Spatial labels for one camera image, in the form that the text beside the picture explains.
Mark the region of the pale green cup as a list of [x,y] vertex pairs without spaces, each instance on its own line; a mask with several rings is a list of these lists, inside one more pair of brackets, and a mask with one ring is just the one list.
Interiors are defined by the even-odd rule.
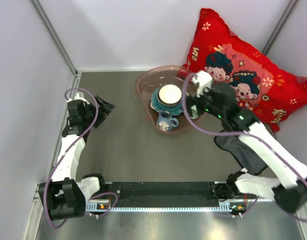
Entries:
[[190,110],[190,118],[192,120],[195,120],[199,117],[198,109],[196,105],[192,105],[189,110]]

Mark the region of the teal scalloped ceramic plate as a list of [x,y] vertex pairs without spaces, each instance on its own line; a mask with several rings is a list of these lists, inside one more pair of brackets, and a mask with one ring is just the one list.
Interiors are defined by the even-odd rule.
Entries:
[[158,99],[159,90],[160,89],[157,88],[151,95],[151,102],[152,102],[152,105],[154,106],[156,112],[167,111],[172,116],[178,116],[181,113],[183,113],[181,102],[177,103],[176,105],[165,105],[165,104],[161,103]]

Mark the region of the blue speckled ceramic cup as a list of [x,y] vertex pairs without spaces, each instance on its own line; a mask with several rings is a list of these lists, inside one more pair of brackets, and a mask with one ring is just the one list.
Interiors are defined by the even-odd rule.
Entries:
[[156,126],[164,132],[171,132],[174,130],[174,128],[179,126],[179,121],[178,119],[174,118],[168,111],[160,110],[158,113]]

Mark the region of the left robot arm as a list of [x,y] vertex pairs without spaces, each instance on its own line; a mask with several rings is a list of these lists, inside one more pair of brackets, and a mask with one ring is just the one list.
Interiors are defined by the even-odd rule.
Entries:
[[108,190],[100,173],[76,181],[83,149],[91,128],[98,128],[115,105],[94,96],[94,103],[78,93],[67,100],[68,117],[61,133],[61,148],[50,181],[39,184],[38,193],[52,221],[82,217],[88,201],[102,198]]

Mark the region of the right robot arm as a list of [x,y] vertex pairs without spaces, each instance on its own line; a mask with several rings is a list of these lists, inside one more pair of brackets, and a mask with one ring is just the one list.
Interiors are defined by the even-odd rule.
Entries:
[[231,174],[226,180],[231,197],[251,194],[269,199],[289,214],[296,213],[307,202],[307,166],[276,141],[251,110],[238,106],[229,85],[200,84],[193,94],[182,96],[181,104],[185,118],[195,129],[211,134],[191,120],[193,112],[216,117],[224,131],[215,132],[214,136],[238,138],[274,172],[274,178],[252,175],[245,169]]

